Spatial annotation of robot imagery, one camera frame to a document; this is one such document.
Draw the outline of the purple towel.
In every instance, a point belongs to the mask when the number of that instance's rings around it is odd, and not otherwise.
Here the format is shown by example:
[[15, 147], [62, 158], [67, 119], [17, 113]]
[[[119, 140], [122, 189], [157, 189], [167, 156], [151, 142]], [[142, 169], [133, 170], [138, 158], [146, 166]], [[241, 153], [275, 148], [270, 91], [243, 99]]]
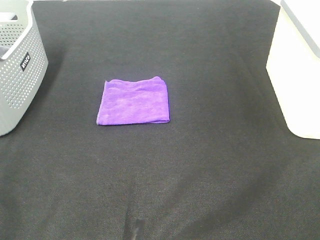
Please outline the purple towel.
[[160, 124], [169, 121], [168, 88], [160, 77], [136, 82], [113, 79], [104, 83], [97, 125]]

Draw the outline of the white plastic bin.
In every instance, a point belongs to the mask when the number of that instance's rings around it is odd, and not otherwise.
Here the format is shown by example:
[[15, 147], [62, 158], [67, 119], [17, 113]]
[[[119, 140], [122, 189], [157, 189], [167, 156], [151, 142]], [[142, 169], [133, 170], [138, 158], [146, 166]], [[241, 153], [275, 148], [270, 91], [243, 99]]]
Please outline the white plastic bin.
[[266, 63], [288, 129], [320, 138], [320, 2], [282, 0]]

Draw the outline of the grey perforated laundry basket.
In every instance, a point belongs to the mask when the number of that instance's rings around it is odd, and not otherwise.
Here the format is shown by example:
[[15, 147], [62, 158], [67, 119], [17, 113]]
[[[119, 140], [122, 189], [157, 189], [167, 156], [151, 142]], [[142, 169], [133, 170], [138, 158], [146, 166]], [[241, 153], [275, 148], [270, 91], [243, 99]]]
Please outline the grey perforated laundry basket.
[[33, 101], [48, 58], [32, 0], [0, 2], [0, 134], [11, 132]]

